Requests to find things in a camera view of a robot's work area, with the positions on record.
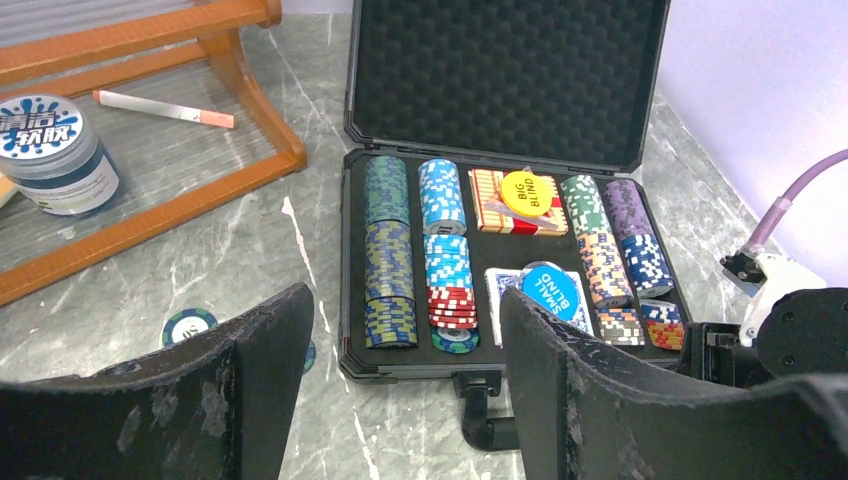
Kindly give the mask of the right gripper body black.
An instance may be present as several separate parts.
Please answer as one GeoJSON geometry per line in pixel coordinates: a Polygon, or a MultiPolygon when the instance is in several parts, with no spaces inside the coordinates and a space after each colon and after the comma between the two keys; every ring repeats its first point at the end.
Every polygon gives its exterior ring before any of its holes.
{"type": "Polygon", "coordinates": [[[676,372],[715,384],[750,388],[762,382],[762,364],[755,348],[739,340],[740,326],[690,322],[676,372]]]}

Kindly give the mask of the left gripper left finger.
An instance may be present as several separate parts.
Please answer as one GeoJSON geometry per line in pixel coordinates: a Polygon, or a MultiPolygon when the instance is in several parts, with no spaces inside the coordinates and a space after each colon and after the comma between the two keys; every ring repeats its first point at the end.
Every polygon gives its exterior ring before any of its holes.
{"type": "Polygon", "coordinates": [[[5,479],[275,479],[312,333],[297,283],[94,375],[1,386],[5,479]]]}

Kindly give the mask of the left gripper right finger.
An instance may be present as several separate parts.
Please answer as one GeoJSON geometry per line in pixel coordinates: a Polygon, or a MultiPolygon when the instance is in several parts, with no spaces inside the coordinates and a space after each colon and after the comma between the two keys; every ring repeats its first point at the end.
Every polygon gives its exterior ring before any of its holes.
{"type": "Polygon", "coordinates": [[[747,389],[666,370],[501,300],[507,376],[530,479],[843,479],[847,372],[747,389]]]}

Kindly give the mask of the blue small blind button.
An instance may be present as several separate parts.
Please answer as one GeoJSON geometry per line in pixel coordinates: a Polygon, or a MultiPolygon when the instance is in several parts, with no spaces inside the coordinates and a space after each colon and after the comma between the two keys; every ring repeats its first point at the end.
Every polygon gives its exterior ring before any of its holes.
{"type": "Polygon", "coordinates": [[[579,317],[583,300],[575,272],[552,262],[534,262],[521,270],[518,288],[561,321],[570,322],[579,317]]]}

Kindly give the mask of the yellow big blind button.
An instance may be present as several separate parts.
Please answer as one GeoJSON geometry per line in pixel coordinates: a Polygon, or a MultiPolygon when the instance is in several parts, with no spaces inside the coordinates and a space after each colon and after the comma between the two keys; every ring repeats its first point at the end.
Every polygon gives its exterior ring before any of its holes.
{"type": "Polygon", "coordinates": [[[553,193],[548,184],[530,171],[506,174],[500,185],[503,203],[514,213],[536,218],[544,216],[553,205],[553,193]]]}

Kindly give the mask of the black poker set case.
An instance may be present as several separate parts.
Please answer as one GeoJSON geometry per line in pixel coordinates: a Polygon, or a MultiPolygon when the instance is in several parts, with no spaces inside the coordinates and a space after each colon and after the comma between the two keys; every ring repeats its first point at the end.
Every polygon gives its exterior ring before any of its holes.
{"type": "Polygon", "coordinates": [[[503,293],[660,367],[689,315],[642,188],[666,1],[358,1],[345,130],[341,367],[440,380],[482,451],[503,293]]]}

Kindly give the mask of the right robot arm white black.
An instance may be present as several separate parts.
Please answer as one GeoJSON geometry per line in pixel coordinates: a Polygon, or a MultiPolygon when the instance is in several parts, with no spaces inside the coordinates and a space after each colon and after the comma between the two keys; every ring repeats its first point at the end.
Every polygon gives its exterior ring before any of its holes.
{"type": "Polygon", "coordinates": [[[789,293],[767,309],[751,347],[741,335],[735,324],[690,323],[675,371],[736,388],[795,374],[845,374],[847,289],[789,293]]]}

